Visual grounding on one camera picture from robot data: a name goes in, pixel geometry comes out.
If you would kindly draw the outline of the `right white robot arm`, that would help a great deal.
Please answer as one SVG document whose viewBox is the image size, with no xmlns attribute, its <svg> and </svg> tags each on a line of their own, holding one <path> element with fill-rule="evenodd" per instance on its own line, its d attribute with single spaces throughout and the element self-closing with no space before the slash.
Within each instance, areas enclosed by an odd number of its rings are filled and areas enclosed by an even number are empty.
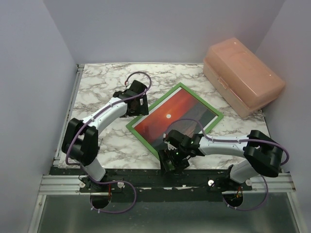
<svg viewBox="0 0 311 233">
<path fill-rule="evenodd" d="M 239 137 L 211 137 L 196 133 L 189 137 L 177 130 L 163 136 L 166 147 L 158 152 L 161 168 L 168 173 L 181 172 L 189 167 L 189 159 L 196 156 L 229 155 L 243 158 L 230 165 L 219 181 L 209 185 L 221 191 L 235 190 L 246 180 L 261 175 L 275 178 L 280 172 L 285 149 L 258 130 Z"/>
</svg>

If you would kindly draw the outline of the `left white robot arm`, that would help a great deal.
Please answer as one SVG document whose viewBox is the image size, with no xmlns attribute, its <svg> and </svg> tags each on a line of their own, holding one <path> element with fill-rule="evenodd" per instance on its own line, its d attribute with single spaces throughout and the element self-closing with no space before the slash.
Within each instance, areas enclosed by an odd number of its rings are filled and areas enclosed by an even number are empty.
<svg viewBox="0 0 311 233">
<path fill-rule="evenodd" d="M 91 186 L 98 192 L 107 188 L 106 170 L 97 158 L 99 152 L 99 134 L 113 121 L 120 117 L 146 116 L 149 113 L 146 92 L 128 88 L 113 94 L 110 101 L 91 115 L 82 120 L 73 118 L 69 121 L 61 151 L 69 159 L 76 161 L 91 178 Z"/>
</svg>

